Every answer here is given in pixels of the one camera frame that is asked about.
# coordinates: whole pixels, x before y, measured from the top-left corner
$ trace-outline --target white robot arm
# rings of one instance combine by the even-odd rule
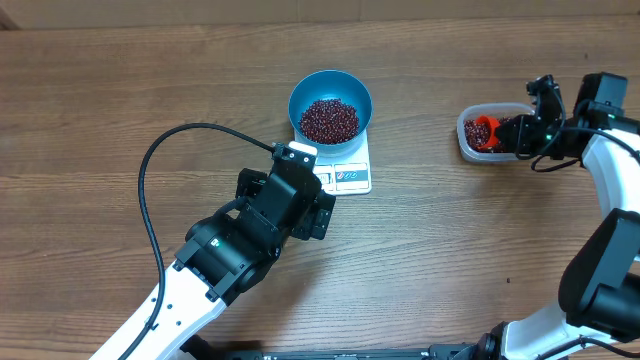
[[[621,130],[606,132],[640,151],[640,136],[637,134]],[[614,209],[640,214],[640,166],[629,152],[603,136],[594,135],[582,159],[584,167],[593,176],[603,218]],[[615,342],[610,334],[588,326],[569,325],[566,315],[556,300],[524,320],[509,323],[504,329],[502,355],[509,360],[536,359],[539,355],[577,342],[581,337]],[[574,345],[549,359],[560,359],[582,349],[582,345]]]
[[[140,171],[138,188],[145,220],[148,214],[143,179],[151,153],[170,135],[190,128],[235,135],[215,124],[196,123],[160,136],[147,152]],[[239,294],[262,281],[289,236],[301,240],[324,238],[335,197],[322,191],[320,180],[313,174],[316,149],[296,142],[289,146],[275,144],[273,148],[260,146],[272,152],[271,172],[240,172],[236,199],[189,230],[186,244],[164,270],[164,278],[91,359],[175,358],[186,340],[216,319]],[[239,210],[235,219],[227,215],[233,209]],[[150,222],[145,225],[152,245],[157,245]],[[162,283],[164,295],[159,291]],[[157,317],[150,319],[158,305]]]
[[[496,326],[475,345],[433,345],[418,352],[420,360],[559,359],[592,344],[640,337],[640,276],[627,273],[640,252],[640,126],[623,116],[626,79],[587,75],[571,126],[565,124],[559,89],[550,75],[527,89],[537,96],[536,114],[492,131],[523,159],[534,156],[520,153],[580,158],[594,178],[604,221],[567,267],[558,299],[549,306]],[[93,360],[118,358],[147,327],[126,358],[173,360],[180,354],[193,359],[180,346],[264,278],[289,234],[303,240],[324,237],[335,198],[321,191],[311,171],[314,149],[297,145],[273,149],[269,176],[247,169],[240,173],[236,200],[187,234],[177,260],[165,270],[164,297],[156,286]],[[240,210],[236,219],[225,215],[232,208]],[[149,315],[157,302],[162,307],[151,325]]]

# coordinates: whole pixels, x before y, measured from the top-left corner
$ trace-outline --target blue bowl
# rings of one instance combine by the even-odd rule
[[[353,139],[335,145],[319,144],[307,139],[300,131],[300,118],[316,100],[340,99],[356,108],[360,120],[358,135]],[[297,138],[318,149],[321,156],[335,157],[358,149],[364,132],[373,115],[373,100],[364,84],[355,76],[338,70],[323,70],[302,79],[293,89],[289,98],[289,120],[297,133]]]

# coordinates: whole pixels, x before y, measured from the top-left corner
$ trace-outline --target wall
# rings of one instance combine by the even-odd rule
[[[186,24],[628,15],[637,0],[0,0],[0,25],[64,29]]]

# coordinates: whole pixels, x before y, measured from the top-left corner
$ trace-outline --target clear plastic container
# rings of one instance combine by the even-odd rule
[[[492,103],[473,105],[466,108],[458,117],[458,143],[462,157],[475,163],[493,163],[518,160],[512,153],[480,153],[473,150],[467,143],[464,135],[465,120],[475,120],[480,115],[489,115],[495,118],[514,117],[520,114],[534,114],[535,110],[521,103]]]

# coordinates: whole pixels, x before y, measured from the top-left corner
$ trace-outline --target white scale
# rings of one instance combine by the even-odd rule
[[[295,132],[295,141],[311,145]],[[361,135],[357,149],[335,157],[322,156],[320,152],[313,173],[322,182],[322,190],[332,195],[368,194],[371,191],[371,162],[367,132]]]

